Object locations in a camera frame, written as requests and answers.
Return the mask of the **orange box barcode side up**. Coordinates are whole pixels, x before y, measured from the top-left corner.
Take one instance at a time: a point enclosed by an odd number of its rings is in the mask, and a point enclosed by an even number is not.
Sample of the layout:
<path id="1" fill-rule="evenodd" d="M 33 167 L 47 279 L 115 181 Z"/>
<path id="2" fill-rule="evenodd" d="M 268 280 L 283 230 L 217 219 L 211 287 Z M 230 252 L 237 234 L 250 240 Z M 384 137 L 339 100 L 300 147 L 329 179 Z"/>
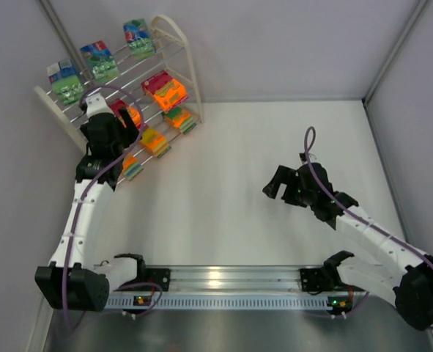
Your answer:
<path id="1" fill-rule="evenodd" d="M 140 145 L 149 154 L 156 158 L 161 158 L 171 149 L 171 145 L 169 144 L 166 137 L 151 127 L 147 127 L 143 131 Z"/>

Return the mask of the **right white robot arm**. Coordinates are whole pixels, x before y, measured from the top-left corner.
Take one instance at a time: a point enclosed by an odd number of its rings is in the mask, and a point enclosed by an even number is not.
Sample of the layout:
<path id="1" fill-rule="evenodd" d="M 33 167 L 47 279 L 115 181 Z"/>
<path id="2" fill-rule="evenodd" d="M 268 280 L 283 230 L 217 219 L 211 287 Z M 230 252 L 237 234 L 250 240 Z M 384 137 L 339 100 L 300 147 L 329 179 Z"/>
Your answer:
<path id="1" fill-rule="evenodd" d="M 279 166 L 262 191 L 274 199 L 281 185 L 286 186 L 281 196 L 286 204 L 310 208 L 318 220 L 366 253 L 361 257 L 343 250 L 327 258 L 314 292 L 357 287 L 393 305 L 414 329 L 433 326 L 433 255 L 388 234 L 356 199 L 333 189 L 318 162 L 299 169 Z"/>

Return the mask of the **blue green Vileda sponge pack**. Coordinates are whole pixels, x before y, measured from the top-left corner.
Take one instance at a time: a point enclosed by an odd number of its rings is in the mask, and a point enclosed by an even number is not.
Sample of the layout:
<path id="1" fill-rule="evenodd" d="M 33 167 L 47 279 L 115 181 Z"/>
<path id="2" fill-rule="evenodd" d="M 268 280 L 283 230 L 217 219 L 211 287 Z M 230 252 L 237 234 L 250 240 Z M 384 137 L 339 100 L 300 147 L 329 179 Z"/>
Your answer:
<path id="1" fill-rule="evenodd" d="M 72 105 L 81 99 L 84 85 L 71 59 L 63 59 L 49 65 L 47 75 L 53 93 L 64 106 Z"/>

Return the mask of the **orange pink Scrub Mommy box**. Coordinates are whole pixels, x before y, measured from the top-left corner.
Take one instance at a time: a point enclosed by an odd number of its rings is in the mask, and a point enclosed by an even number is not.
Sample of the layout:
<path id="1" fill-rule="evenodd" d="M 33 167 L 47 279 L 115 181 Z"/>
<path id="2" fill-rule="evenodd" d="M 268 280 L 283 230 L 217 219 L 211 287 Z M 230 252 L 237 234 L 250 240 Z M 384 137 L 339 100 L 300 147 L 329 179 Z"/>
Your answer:
<path id="1" fill-rule="evenodd" d="M 165 70 L 145 79 L 141 83 L 144 94 L 156 102 L 165 113 L 178 107 L 188 99 L 187 90 L 180 81 Z"/>

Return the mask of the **orange green Sponge Daddy box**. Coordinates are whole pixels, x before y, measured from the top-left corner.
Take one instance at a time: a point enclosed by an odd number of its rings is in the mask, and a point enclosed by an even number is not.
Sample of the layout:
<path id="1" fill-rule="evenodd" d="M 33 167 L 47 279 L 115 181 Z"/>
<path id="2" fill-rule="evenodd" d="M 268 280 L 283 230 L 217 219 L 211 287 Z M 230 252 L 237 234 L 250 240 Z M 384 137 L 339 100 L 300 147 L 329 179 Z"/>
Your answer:
<path id="1" fill-rule="evenodd" d="M 128 181 L 139 175 L 144 169 L 138 159 L 131 153 L 124 157 L 122 167 L 122 175 Z"/>

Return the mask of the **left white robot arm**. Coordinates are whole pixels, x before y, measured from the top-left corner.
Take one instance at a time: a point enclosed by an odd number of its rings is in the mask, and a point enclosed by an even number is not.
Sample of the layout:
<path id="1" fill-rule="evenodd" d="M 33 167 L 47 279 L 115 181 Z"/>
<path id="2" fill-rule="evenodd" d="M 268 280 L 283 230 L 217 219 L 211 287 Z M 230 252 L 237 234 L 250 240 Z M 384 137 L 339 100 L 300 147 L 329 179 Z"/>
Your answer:
<path id="1" fill-rule="evenodd" d="M 99 312 L 110 292 L 144 278 L 138 254 L 118 254 L 96 265 L 92 261 L 100 222 L 116 190 L 123 159 L 136 146 L 142 129 L 127 109 L 114 112 L 100 94 L 80 99 L 87 120 L 81 125 L 86 153 L 75 170 L 74 195 L 59 244 L 34 280 L 54 309 Z"/>

